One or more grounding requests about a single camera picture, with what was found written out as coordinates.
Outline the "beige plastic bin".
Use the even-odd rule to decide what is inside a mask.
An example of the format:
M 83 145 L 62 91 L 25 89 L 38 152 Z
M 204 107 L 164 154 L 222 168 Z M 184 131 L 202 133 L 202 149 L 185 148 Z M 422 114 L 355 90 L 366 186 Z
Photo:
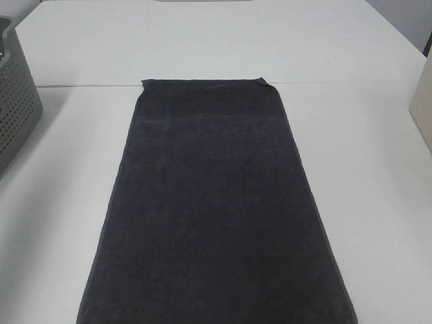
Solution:
M 425 66 L 418 80 L 418 84 L 409 107 L 409 112 L 430 151 L 432 148 L 431 91 L 431 51 L 429 51 Z

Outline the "grey perforated plastic basket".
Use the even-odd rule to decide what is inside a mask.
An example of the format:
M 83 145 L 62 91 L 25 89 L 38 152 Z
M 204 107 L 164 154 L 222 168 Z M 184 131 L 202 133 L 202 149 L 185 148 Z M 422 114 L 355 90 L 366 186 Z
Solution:
M 5 171 L 43 112 L 16 33 L 16 20 L 1 16 L 1 171 Z

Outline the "dark grey towel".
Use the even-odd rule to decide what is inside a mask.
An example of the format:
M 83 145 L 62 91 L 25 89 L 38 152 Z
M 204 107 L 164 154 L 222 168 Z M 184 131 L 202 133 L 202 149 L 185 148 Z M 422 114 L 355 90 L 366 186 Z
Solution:
M 145 80 L 79 323 L 355 323 L 277 89 Z

